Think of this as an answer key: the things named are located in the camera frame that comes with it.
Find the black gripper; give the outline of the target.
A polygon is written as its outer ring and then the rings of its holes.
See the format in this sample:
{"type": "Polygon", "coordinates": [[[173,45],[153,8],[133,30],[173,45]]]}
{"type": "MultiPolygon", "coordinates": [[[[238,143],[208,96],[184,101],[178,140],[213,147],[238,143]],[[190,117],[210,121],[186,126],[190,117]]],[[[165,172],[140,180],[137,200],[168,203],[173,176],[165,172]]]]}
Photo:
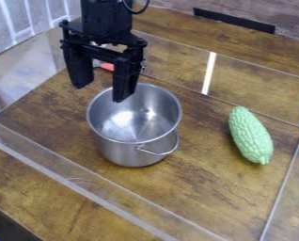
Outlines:
{"type": "Polygon", "coordinates": [[[132,34],[133,16],[148,7],[133,9],[133,0],[80,0],[81,22],[61,21],[61,50],[74,88],[84,88],[93,80],[90,55],[98,45],[124,45],[114,60],[113,101],[122,102],[136,90],[146,41],[132,34]]]}

